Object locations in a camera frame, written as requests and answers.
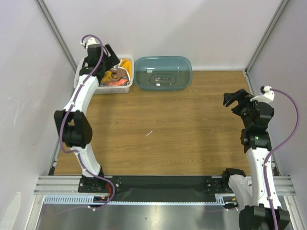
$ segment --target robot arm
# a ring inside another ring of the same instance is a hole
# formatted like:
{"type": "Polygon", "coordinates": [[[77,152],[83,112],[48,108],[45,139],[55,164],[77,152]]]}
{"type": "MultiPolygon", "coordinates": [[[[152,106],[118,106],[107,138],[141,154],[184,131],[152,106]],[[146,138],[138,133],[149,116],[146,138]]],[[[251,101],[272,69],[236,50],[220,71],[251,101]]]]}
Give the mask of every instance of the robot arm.
{"type": "Polygon", "coordinates": [[[84,59],[83,67],[80,70],[78,85],[64,109],[54,113],[54,119],[60,136],[60,127],[63,123],[63,118],[69,111],[67,119],[64,121],[63,140],[61,141],[65,142],[66,146],[70,147],[76,156],[79,155],[79,157],[77,157],[79,164],[84,166],[82,167],[83,180],[95,184],[94,180],[96,180],[96,178],[89,174],[84,168],[94,175],[103,177],[104,174],[102,167],[97,162],[93,153],[91,144],[93,131],[85,115],[90,100],[95,90],[98,88],[99,82],[103,78],[105,71],[118,64],[119,59],[109,44],[102,47],[94,38],[90,38],[87,42],[82,43],[82,45],[87,49],[88,56],[84,59]],[[104,55],[102,61],[97,65],[101,52],[104,52],[104,55]],[[96,65],[98,66],[97,69],[89,76],[96,65]]]}
{"type": "Polygon", "coordinates": [[[241,208],[239,216],[241,230],[274,229],[270,200],[278,217],[278,229],[284,230],[290,222],[290,216],[287,211],[282,210],[276,194],[271,158],[265,163],[272,149],[266,130],[274,116],[274,109],[268,105],[274,100],[274,92],[269,86],[263,86],[260,91],[262,95],[255,97],[245,90],[224,94],[224,106],[228,107],[234,101],[238,101],[238,105],[232,109],[232,112],[240,116],[244,123],[241,144],[244,146],[251,169],[252,187],[241,170],[226,169],[223,177],[227,178],[226,184],[234,192],[241,208]],[[265,176],[271,192],[270,197],[267,195],[265,176]]]}

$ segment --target white basket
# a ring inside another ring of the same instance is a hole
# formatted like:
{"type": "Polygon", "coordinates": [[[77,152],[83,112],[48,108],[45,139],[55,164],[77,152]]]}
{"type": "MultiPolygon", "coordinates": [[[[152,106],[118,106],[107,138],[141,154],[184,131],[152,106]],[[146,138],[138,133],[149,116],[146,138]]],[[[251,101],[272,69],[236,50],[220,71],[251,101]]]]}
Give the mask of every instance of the white basket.
{"type": "MultiPolygon", "coordinates": [[[[133,83],[133,75],[134,75],[134,60],[133,57],[131,56],[118,56],[119,59],[127,59],[129,61],[131,61],[131,76],[130,76],[130,82],[128,85],[124,85],[124,86],[99,86],[96,90],[95,93],[96,94],[105,94],[105,93],[126,93],[129,92],[129,88],[133,83]]],[[[77,67],[77,71],[75,74],[75,79],[73,82],[73,87],[76,89],[77,85],[78,85],[78,80],[79,80],[79,72],[82,68],[82,63],[83,63],[84,59],[82,59],[79,62],[79,65],[77,67]]]]}

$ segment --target wood grain surface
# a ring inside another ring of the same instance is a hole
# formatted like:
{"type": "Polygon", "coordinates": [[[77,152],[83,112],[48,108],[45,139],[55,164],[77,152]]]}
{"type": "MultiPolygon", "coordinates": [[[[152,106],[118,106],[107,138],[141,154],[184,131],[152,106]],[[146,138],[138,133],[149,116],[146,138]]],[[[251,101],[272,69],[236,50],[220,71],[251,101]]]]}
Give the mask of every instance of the wood grain surface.
{"type": "MultiPolygon", "coordinates": [[[[248,90],[241,71],[194,71],[183,91],[132,85],[125,94],[95,94],[86,116],[96,159],[113,175],[221,175],[227,167],[250,174],[242,120],[223,107],[223,94],[241,88],[248,90]]],[[[55,174],[80,173],[74,154],[61,152],[55,174]]]]}

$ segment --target translucent plastic lid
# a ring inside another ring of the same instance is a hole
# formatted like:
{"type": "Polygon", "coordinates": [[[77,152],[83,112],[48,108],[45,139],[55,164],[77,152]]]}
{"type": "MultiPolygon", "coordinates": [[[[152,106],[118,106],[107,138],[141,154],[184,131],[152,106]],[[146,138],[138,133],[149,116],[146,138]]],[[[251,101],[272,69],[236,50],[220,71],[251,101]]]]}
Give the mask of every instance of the translucent plastic lid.
{"type": "Polygon", "coordinates": [[[192,78],[190,61],[181,56],[142,57],[134,64],[134,82],[143,90],[182,90],[192,78]]]}

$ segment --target aluminum frame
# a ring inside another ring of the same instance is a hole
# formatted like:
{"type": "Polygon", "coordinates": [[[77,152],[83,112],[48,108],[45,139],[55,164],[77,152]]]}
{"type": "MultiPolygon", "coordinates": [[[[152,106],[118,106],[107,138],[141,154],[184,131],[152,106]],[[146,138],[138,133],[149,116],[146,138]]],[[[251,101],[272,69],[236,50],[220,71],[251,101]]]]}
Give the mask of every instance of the aluminum frame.
{"type": "Polygon", "coordinates": [[[264,45],[266,44],[268,38],[270,37],[275,25],[277,24],[280,16],[282,15],[283,11],[285,10],[287,4],[288,4],[289,0],[282,0],[281,3],[279,4],[272,20],[270,21],[270,24],[268,26],[268,28],[266,29],[259,45],[257,46],[254,54],[252,55],[247,67],[246,67],[246,73],[248,74],[251,70],[251,68],[253,67],[257,57],[259,56],[262,48],[264,47],[264,45]]]}
{"type": "Polygon", "coordinates": [[[71,53],[70,53],[70,51],[69,51],[69,49],[68,49],[68,47],[65,43],[60,31],[59,31],[56,23],[54,22],[54,20],[53,20],[51,14],[50,14],[45,2],[44,2],[44,0],[35,0],[35,2],[37,3],[38,8],[40,9],[43,17],[45,18],[51,32],[53,33],[55,39],[57,40],[60,48],[62,49],[62,51],[64,53],[64,55],[66,56],[67,60],[69,61],[72,69],[74,71],[76,71],[77,70],[77,64],[73,60],[73,57],[72,57],[72,55],[71,55],[71,53]]]}
{"type": "MultiPolygon", "coordinates": [[[[91,197],[97,194],[81,194],[78,193],[79,179],[81,176],[40,176],[35,188],[33,196],[33,206],[27,221],[25,230],[36,229],[42,205],[46,204],[91,204],[91,197]]],[[[294,230],[305,230],[306,224],[301,216],[301,211],[297,197],[289,176],[275,176],[274,183],[277,195],[283,196],[290,212],[291,222],[294,230]]],[[[225,205],[223,197],[235,196],[234,194],[216,194],[216,202],[196,202],[196,203],[157,203],[157,202],[110,202],[110,205],[225,205]]]]}

